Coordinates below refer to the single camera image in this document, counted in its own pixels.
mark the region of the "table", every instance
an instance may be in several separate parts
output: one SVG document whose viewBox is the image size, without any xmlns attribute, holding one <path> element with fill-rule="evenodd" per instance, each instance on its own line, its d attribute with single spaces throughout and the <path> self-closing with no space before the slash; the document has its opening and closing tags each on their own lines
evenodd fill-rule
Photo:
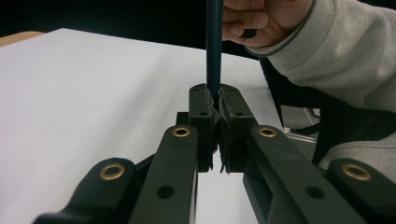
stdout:
<svg viewBox="0 0 396 224">
<path fill-rule="evenodd" d="M 222 83 L 280 121 L 258 61 L 222 55 Z M 0 223 L 67 204 L 99 161 L 138 163 L 205 83 L 205 51 L 60 29 L 0 48 Z M 241 174 L 199 174 L 196 223 L 257 223 Z"/>
</svg>

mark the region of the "brass grommet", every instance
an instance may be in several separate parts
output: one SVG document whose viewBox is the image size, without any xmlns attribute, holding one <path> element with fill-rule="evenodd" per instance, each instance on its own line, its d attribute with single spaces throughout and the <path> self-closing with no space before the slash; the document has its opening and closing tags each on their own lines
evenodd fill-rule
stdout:
<svg viewBox="0 0 396 224">
<path fill-rule="evenodd" d="M 186 137 L 190 134 L 190 129 L 188 128 L 175 128 L 172 134 L 176 137 Z"/>
<path fill-rule="evenodd" d="M 264 136 L 264 137 L 275 137 L 276 136 L 276 131 L 272 130 L 270 128 L 260 128 L 259 129 L 259 134 Z"/>
<path fill-rule="evenodd" d="M 342 169 L 346 175 L 358 180 L 367 181 L 372 178 L 371 174 L 366 169 L 353 163 L 343 164 Z"/>
<path fill-rule="evenodd" d="M 117 171 L 108 174 L 107 171 L 111 168 L 116 168 Z M 111 164 L 107 164 L 105 167 L 102 168 L 99 176 L 103 180 L 114 180 L 122 176 L 124 172 L 125 172 L 125 167 L 123 165 L 119 163 L 111 163 Z"/>
</svg>

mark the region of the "sleeve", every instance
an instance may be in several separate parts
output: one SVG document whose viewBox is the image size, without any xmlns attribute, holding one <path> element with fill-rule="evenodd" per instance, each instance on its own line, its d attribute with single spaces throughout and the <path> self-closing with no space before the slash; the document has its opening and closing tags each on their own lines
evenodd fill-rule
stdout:
<svg viewBox="0 0 396 224">
<path fill-rule="evenodd" d="M 396 11 L 357 0 L 316 0 L 310 13 L 278 45 L 247 49 L 296 85 L 396 113 Z"/>
</svg>

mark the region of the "hole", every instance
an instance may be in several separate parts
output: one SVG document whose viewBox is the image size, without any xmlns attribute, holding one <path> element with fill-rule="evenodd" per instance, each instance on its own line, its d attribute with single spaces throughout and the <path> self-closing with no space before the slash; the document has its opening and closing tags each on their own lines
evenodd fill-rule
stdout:
<svg viewBox="0 0 396 224">
<path fill-rule="evenodd" d="M 109 167 L 107 170 L 105 170 L 106 175 L 114 175 L 120 171 L 119 167 Z"/>
<path fill-rule="evenodd" d="M 261 128 L 259 129 L 259 134 L 261 134 L 264 137 L 275 137 L 276 131 L 269 128 Z"/>
<path fill-rule="evenodd" d="M 119 178 L 125 172 L 123 165 L 119 163 L 112 163 L 104 166 L 99 173 L 99 176 L 103 180 L 114 180 Z"/>
<path fill-rule="evenodd" d="M 187 128 L 175 128 L 172 131 L 173 135 L 176 137 L 186 137 L 190 134 L 190 129 Z"/>
<path fill-rule="evenodd" d="M 161 186 L 157 189 L 157 196 L 161 199 L 171 198 L 175 194 L 175 189 L 171 186 Z"/>
<path fill-rule="evenodd" d="M 366 169 L 353 163 L 343 164 L 341 168 L 346 175 L 358 180 L 367 181 L 372 178 L 371 174 Z"/>
<path fill-rule="evenodd" d="M 314 199 L 323 199 L 324 198 L 324 192 L 315 186 L 306 187 L 305 192 L 309 195 L 309 197 L 314 198 Z"/>
</svg>

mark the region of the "white table surface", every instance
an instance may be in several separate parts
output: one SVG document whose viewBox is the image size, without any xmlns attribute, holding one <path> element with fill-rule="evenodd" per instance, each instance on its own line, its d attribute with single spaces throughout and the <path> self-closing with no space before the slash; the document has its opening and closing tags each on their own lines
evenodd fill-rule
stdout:
<svg viewBox="0 0 396 224">
<path fill-rule="evenodd" d="M 258 61 L 222 55 L 221 82 L 280 128 Z M 205 51 L 61 29 L 0 48 L 0 223 L 64 208 L 99 161 L 138 163 L 205 83 Z M 196 223 L 257 223 L 241 174 L 199 174 Z"/>
</svg>

